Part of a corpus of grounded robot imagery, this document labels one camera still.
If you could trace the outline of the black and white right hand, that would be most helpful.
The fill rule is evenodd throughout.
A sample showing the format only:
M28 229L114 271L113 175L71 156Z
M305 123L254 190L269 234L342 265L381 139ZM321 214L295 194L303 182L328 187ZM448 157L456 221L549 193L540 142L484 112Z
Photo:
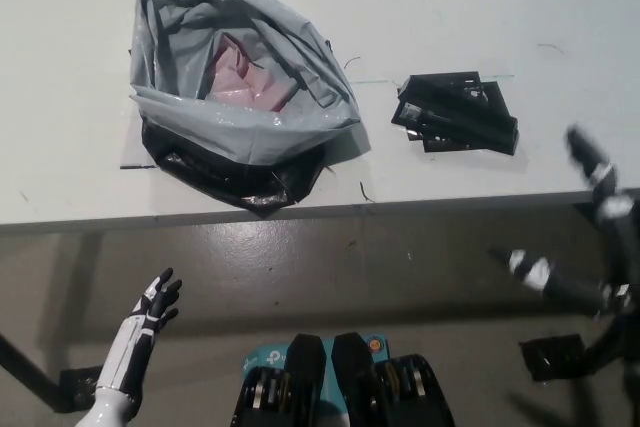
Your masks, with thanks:
M618 314L639 305L639 229L634 198L618 188L615 165L579 127L567 130L573 161L592 191L596 227L609 266L602 281L571 276L544 256L494 247L489 254L512 277L542 297L590 316Z

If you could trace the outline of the white and black left hand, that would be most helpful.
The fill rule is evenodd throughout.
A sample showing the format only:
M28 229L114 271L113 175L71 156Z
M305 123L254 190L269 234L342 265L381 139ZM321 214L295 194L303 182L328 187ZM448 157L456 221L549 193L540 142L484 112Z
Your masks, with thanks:
M171 281L173 269L157 276L120 325L103 364L97 388L108 388L130 398L142 392L142 384L156 337L178 314L174 307L182 280Z

